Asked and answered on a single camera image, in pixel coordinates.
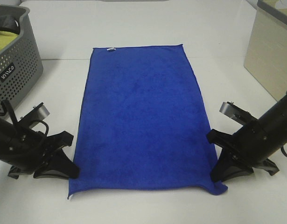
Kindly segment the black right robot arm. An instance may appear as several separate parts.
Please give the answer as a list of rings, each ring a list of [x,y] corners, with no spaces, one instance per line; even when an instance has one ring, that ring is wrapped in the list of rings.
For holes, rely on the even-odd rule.
[[[287,91],[274,106],[260,118],[224,102],[220,112],[242,127],[233,134],[212,129],[207,135],[209,143],[221,147],[222,151],[210,173],[213,182],[226,181],[239,176],[251,175],[254,169],[262,169],[273,176],[279,168],[269,157],[280,150],[285,157],[287,143]]]

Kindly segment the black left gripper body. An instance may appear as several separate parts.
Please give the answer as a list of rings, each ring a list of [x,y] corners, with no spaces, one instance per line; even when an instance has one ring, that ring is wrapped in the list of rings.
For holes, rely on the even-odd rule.
[[[41,132],[32,132],[26,136],[22,147],[18,149],[16,156],[11,161],[11,169],[8,176],[18,179],[20,175],[34,174],[48,158],[59,150],[48,146],[48,136]]]

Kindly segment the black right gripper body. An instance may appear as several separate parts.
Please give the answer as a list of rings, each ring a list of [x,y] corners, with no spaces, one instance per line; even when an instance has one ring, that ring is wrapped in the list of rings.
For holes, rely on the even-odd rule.
[[[268,157],[279,149],[279,122],[261,117],[247,123],[230,137],[227,149],[234,160],[231,176],[250,175],[254,168],[273,176],[279,168]]]

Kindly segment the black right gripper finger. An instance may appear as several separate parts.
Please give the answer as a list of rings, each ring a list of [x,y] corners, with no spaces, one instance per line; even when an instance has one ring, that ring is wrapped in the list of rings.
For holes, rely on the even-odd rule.
[[[253,174],[253,168],[243,163],[235,154],[222,149],[216,165],[210,173],[213,182],[224,182],[232,178]]]
[[[210,130],[206,138],[209,143],[213,143],[220,147],[234,147],[234,138],[232,135],[217,131],[215,129]]]

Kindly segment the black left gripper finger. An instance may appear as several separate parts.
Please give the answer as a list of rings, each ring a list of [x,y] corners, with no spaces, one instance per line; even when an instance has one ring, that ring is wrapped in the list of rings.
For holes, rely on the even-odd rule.
[[[64,153],[59,150],[52,154],[33,174],[35,179],[39,178],[59,178],[77,179],[80,169]]]
[[[72,145],[74,136],[67,131],[59,134],[51,135],[47,138],[48,146],[51,149],[62,149],[63,147],[70,147]]]

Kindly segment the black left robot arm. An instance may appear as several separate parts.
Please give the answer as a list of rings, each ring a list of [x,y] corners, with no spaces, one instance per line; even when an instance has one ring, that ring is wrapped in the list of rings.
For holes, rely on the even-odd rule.
[[[43,103],[20,120],[8,100],[2,100],[1,105],[0,160],[11,165],[9,177],[78,178],[79,167],[63,151],[72,145],[74,137],[67,131],[48,136],[49,126],[43,120],[49,111]]]

